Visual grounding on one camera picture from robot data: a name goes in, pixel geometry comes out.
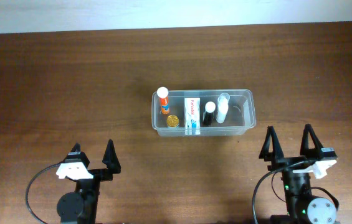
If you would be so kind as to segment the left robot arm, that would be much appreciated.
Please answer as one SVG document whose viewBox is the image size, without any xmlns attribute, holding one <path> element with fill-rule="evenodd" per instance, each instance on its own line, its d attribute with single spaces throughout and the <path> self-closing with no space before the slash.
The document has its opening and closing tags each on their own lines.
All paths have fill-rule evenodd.
<svg viewBox="0 0 352 224">
<path fill-rule="evenodd" d="M 113 175 L 121 171 L 112 140 L 108 141 L 102 162 L 106 168 L 88 169 L 90 161 L 77 143 L 60 163 L 58 178 L 75 182 L 75 190 L 64 194 L 57 203 L 61 223 L 95 223 L 100 183 L 113 180 Z"/>
</svg>

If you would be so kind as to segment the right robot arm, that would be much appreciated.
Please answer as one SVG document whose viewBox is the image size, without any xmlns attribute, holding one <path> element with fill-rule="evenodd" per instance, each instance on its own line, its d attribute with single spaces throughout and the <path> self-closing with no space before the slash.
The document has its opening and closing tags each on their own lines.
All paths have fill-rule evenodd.
<svg viewBox="0 0 352 224">
<path fill-rule="evenodd" d="M 271 164 L 267 167 L 269 171 L 257 182 L 253 192 L 252 223 L 258 222 L 255 200 L 259 186 L 268 176 L 277 173 L 282 174 L 288 213 L 272 215 L 266 219 L 267 223 L 336 223 L 338 200 L 321 187 L 318 190 L 326 193 L 328 198 L 313 195 L 314 187 L 310 185 L 309 173 L 314 173 L 317 179 L 326 176 L 326 169 L 336 164 L 337 155 L 333 148 L 322 146 L 310 124 L 304 127 L 298 157 L 283 155 L 276 132 L 269 126 L 259 159 Z"/>
</svg>

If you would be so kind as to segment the black bottle white cap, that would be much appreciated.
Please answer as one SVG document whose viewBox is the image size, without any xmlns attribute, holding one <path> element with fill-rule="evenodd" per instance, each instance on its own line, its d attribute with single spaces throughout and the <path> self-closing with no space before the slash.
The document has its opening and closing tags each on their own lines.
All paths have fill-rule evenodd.
<svg viewBox="0 0 352 224">
<path fill-rule="evenodd" d="M 208 101 L 205 104 L 202 123 L 204 126 L 210 126 L 214 119 L 214 112 L 216 110 L 216 104 L 213 101 Z"/>
</svg>

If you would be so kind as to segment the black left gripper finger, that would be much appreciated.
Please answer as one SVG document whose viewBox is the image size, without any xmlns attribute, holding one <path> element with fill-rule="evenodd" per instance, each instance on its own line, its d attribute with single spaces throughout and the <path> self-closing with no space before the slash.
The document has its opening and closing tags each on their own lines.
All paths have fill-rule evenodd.
<svg viewBox="0 0 352 224">
<path fill-rule="evenodd" d="M 121 165 L 118 160 L 117 154 L 115 152 L 115 147 L 112 139 L 108 140 L 107 147 L 105 149 L 105 153 L 102 159 L 102 162 L 106 165 L 107 169 L 112 174 L 120 174 L 121 173 Z"/>
<path fill-rule="evenodd" d="M 90 161 L 87 155 L 81 151 L 81 146 L 79 143 L 75 143 L 72 150 L 66 155 L 63 163 L 70 162 L 81 162 L 86 168 L 88 167 Z"/>
</svg>

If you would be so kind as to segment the small gold-lidded jar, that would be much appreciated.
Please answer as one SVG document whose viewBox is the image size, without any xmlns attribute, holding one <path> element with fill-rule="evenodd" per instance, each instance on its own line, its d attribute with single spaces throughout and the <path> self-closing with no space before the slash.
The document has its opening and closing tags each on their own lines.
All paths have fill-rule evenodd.
<svg viewBox="0 0 352 224">
<path fill-rule="evenodd" d="M 179 118 L 176 115 L 169 115 L 166 118 L 166 125 L 169 128 L 178 128 L 179 127 Z"/>
</svg>

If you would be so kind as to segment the orange effervescent tablet tube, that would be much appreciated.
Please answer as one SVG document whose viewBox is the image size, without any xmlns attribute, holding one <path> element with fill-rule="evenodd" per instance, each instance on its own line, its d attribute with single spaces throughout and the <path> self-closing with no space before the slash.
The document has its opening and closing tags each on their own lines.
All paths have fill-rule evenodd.
<svg viewBox="0 0 352 224">
<path fill-rule="evenodd" d="M 161 108 L 161 112 L 163 114 L 169 114 L 170 113 L 170 108 L 169 108 L 169 90 L 164 87 L 161 86 L 157 89 L 157 96 L 159 97 L 159 102 L 160 102 L 160 108 Z"/>
</svg>

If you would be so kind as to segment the white blue medicine box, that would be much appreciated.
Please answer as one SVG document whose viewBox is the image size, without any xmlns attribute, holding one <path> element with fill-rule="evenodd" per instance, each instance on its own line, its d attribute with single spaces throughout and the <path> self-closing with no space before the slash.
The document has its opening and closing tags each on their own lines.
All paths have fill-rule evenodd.
<svg viewBox="0 0 352 224">
<path fill-rule="evenodd" d="M 195 136 L 201 134 L 200 124 L 200 98 L 184 99 L 184 128 L 185 135 Z"/>
</svg>

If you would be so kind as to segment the white spray bottle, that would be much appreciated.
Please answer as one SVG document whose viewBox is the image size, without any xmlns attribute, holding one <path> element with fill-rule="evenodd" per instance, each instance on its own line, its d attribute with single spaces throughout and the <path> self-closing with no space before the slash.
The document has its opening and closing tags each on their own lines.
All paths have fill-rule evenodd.
<svg viewBox="0 0 352 224">
<path fill-rule="evenodd" d="M 217 114 L 216 121 L 222 124 L 227 116 L 229 110 L 230 95 L 228 93 L 221 93 L 217 99 Z"/>
</svg>

